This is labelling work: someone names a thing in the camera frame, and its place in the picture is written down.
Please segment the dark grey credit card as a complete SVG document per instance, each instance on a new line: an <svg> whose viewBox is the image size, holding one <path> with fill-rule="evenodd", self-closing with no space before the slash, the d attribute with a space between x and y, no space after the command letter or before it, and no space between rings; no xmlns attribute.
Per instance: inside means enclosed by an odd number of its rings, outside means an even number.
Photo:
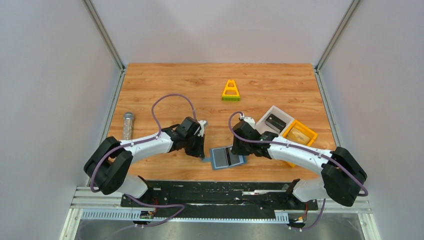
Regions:
<svg viewBox="0 0 424 240"><path fill-rule="evenodd" d="M236 166L236 165L240 165L242 164L244 161L242 156L239 155L234 155L231 153L231 149L232 147L226 147L225 148L225 156L226 156L226 160L229 166Z"/></svg>

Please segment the blue card holder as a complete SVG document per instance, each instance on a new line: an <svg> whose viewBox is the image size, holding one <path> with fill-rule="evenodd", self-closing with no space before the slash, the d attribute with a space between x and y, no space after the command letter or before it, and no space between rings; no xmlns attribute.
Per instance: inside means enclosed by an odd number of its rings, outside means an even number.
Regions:
<svg viewBox="0 0 424 240"><path fill-rule="evenodd" d="M226 147L211 148L209 157L201 158L202 162L211 163L213 170L222 170L241 166L247 163L247 157L236 155L231 152L232 145Z"/></svg>

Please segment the gold credit card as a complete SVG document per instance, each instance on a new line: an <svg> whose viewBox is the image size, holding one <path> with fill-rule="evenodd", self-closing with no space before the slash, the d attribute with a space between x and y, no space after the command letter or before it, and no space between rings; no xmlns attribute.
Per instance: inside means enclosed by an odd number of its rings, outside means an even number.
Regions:
<svg viewBox="0 0 424 240"><path fill-rule="evenodd" d="M302 133L297 128L292 128L285 137L289 141L296 142L302 145L307 145L310 142L310 138Z"/></svg>

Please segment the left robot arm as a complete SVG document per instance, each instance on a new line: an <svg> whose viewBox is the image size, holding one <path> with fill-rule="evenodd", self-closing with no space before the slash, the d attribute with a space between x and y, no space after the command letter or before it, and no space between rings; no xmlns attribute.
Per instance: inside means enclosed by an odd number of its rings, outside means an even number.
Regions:
<svg viewBox="0 0 424 240"><path fill-rule="evenodd" d="M162 128L152 134L131 140L107 137L85 163L83 170L104 195L118 192L141 198L149 189L140 176L128 173L132 164L159 154L184 150L195 158L204 158L206 120L188 116L181 124Z"/></svg>

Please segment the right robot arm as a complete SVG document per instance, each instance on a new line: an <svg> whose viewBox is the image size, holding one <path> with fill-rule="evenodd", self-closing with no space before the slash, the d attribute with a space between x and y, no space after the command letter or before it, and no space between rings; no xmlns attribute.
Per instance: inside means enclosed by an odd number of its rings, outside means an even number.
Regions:
<svg viewBox="0 0 424 240"><path fill-rule="evenodd" d="M233 154L286 161L318 175L310 180L292 181L286 193L293 202L332 199L351 207L357 197L368 195L364 186L367 174L343 147L328 150L301 145L270 131L259 133L245 119L230 130L234 135Z"/></svg>

